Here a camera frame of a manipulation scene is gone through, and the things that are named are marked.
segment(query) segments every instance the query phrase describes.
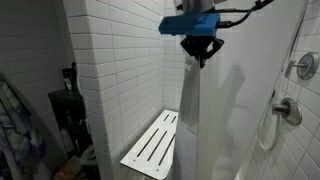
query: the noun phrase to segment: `shower wall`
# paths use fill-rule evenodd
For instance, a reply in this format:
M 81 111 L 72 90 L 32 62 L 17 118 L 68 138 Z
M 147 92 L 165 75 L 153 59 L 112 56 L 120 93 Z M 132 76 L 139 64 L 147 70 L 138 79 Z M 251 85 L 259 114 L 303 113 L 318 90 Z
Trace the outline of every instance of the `shower wall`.
M 127 179 L 121 158 L 163 111 L 164 1 L 64 5 L 101 178 Z
M 50 179 L 67 158 L 48 98 L 49 92 L 64 88 L 61 69 L 73 61 L 58 5 L 53 0 L 0 1 L 0 71 L 48 145 L 35 179 Z
M 320 52 L 320 1 L 310 1 L 292 56 L 297 62 L 308 52 Z M 320 69 L 308 81 L 297 77 L 296 68 L 289 79 L 281 73 L 273 103 L 284 97 L 297 100 L 302 113 L 302 124 L 293 127 L 282 121 L 280 137 L 272 152 L 264 152 L 256 135 L 240 175 L 242 180 L 311 180 L 320 177 Z M 267 144 L 275 132 L 276 117 L 269 109 L 262 127 L 262 139 Z
M 165 16 L 175 16 L 173 0 L 165 0 Z M 185 56 L 180 45 L 180 36 L 164 36 L 164 107 L 179 111 L 184 80 Z

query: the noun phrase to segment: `shower curtain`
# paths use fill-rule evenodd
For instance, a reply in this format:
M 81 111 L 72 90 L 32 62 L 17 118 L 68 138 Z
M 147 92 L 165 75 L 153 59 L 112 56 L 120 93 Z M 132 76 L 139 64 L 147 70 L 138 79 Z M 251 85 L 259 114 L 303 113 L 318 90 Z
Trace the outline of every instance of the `shower curtain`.
M 307 2 L 275 0 L 243 24 L 219 30 L 217 37 L 225 44 L 204 69 L 186 55 L 173 179 L 235 179 L 289 58 Z M 253 3 L 229 0 L 217 9 Z M 228 14 L 222 19 L 240 17 Z

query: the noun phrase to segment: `slatted bench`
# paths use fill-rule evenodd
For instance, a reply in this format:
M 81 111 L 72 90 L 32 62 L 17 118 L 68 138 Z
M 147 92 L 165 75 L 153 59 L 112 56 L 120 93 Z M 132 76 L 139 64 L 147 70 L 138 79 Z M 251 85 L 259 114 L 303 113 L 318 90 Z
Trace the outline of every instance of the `slatted bench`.
M 121 164 L 153 179 L 166 179 L 173 161 L 178 113 L 164 110 Z

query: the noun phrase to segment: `robotic arm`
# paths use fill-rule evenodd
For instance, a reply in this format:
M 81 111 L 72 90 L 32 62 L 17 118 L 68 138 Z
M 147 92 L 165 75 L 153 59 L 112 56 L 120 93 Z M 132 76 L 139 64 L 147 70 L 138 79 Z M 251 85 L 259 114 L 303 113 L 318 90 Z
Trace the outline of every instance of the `robotic arm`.
M 269 5 L 274 0 L 257 0 L 255 5 L 250 9 L 215 9 L 212 7 L 202 13 L 196 13 L 197 9 L 201 9 L 202 0 L 192 1 L 185 0 L 183 5 L 177 6 L 177 10 L 181 10 L 184 14 L 179 16 L 165 17 L 160 26 L 161 34 L 186 35 L 186 38 L 180 43 L 190 56 L 196 58 L 200 67 L 205 66 L 207 59 L 211 58 L 217 51 L 221 49 L 224 41 L 216 37 L 218 29 L 231 28 L 243 23 L 252 12 L 260 10 Z M 238 21 L 221 21 L 221 13 L 245 13 Z M 208 51 L 208 47 L 212 44 L 212 49 Z

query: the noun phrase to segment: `white wall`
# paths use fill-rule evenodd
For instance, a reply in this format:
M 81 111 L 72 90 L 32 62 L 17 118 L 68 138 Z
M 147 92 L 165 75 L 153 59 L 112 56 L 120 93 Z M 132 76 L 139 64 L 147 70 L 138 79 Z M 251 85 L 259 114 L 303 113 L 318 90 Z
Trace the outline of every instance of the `white wall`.
M 320 52 L 320 1 L 310 1 L 291 59 L 297 62 L 308 52 Z M 297 100 L 303 113 L 302 124 L 293 127 L 283 121 L 280 138 L 270 153 L 262 151 L 257 138 L 249 150 L 241 170 L 243 180 L 315 180 L 320 177 L 320 69 L 310 80 L 297 77 L 296 68 L 289 79 L 278 79 L 276 97 Z M 263 126 L 263 141 L 270 143 L 274 135 L 275 116 L 269 110 Z
M 72 61 L 57 14 L 50 0 L 0 1 L 0 71 L 22 95 L 48 145 L 45 162 L 51 172 L 40 166 L 36 179 L 49 179 L 66 160 L 48 99 L 49 92 L 64 88 L 61 69 Z
M 102 179 L 163 110 L 163 1 L 64 0 Z
M 165 1 L 165 16 L 175 16 L 173 0 Z M 164 36 L 164 107 L 179 111 L 184 80 L 185 56 L 180 45 L 180 36 Z

